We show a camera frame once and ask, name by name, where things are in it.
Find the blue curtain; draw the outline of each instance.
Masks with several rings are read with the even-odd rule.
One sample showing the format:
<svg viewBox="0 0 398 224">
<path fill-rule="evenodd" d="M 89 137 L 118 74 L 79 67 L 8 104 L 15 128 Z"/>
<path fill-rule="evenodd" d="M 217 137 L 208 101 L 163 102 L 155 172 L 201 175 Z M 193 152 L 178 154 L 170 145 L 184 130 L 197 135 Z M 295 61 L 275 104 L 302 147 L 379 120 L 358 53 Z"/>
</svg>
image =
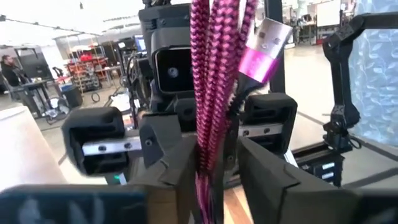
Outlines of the blue curtain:
<svg viewBox="0 0 398 224">
<path fill-rule="evenodd" d="M 396 12 L 398 0 L 357 0 L 355 14 Z M 398 29 L 366 30 L 349 58 L 351 95 L 361 113 L 353 134 L 398 146 Z"/>
</svg>

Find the screw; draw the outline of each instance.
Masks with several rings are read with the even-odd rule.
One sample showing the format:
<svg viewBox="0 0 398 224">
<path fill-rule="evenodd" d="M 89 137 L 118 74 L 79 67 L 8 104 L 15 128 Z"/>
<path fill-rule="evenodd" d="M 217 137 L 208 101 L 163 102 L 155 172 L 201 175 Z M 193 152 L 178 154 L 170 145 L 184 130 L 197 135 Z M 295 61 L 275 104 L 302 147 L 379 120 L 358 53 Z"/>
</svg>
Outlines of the screw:
<svg viewBox="0 0 398 224">
<path fill-rule="evenodd" d="M 124 144 L 124 148 L 125 148 L 125 149 L 130 149 L 130 148 L 131 148 L 131 143 L 129 143 L 129 142 L 128 142 L 128 143 L 125 143 L 125 144 Z"/>
<path fill-rule="evenodd" d="M 152 145 L 152 141 L 150 139 L 145 140 L 145 145 L 151 146 Z"/>
<path fill-rule="evenodd" d="M 100 152 L 106 151 L 106 146 L 98 146 Z"/>
</svg>

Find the cable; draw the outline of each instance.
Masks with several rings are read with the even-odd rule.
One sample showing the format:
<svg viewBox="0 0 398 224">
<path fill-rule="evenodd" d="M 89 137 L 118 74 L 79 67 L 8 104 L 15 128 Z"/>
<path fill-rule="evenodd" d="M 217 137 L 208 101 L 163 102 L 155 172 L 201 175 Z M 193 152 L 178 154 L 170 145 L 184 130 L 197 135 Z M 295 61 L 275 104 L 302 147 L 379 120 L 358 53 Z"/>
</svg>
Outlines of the cable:
<svg viewBox="0 0 398 224">
<path fill-rule="evenodd" d="M 203 223 L 216 221 L 211 210 L 212 173 L 227 129 L 228 100 L 238 76 L 239 61 L 256 6 L 256 0 L 247 1 L 244 22 L 239 30 L 239 1 L 215 0 L 211 14 L 208 0 L 192 2 L 191 57 L 200 158 L 197 194 Z"/>
</svg>

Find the wooden surface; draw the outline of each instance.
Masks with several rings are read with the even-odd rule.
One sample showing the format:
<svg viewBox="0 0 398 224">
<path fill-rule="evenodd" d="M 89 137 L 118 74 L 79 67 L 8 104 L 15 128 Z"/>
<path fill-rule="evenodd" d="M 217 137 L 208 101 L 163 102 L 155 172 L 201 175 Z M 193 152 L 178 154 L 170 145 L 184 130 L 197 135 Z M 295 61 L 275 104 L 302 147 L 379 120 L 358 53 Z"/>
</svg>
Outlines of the wooden surface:
<svg viewBox="0 0 398 224">
<path fill-rule="evenodd" d="M 235 187 L 224 192 L 224 223 L 250 224 L 250 209 L 242 187 Z"/>
</svg>

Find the computer monitor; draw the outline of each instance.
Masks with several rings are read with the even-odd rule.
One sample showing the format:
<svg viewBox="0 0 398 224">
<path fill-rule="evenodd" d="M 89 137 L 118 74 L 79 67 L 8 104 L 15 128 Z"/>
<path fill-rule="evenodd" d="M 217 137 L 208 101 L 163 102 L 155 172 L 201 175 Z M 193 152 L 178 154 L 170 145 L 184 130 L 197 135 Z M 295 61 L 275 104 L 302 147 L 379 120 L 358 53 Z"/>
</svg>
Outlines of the computer monitor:
<svg viewBox="0 0 398 224">
<path fill-rule="evenodd" d="M 143 35 L 135 35 L 134 39 L 136 40 L 136 47 L 138 52 L 145 52 L 145 40 Z"/>
</svg>

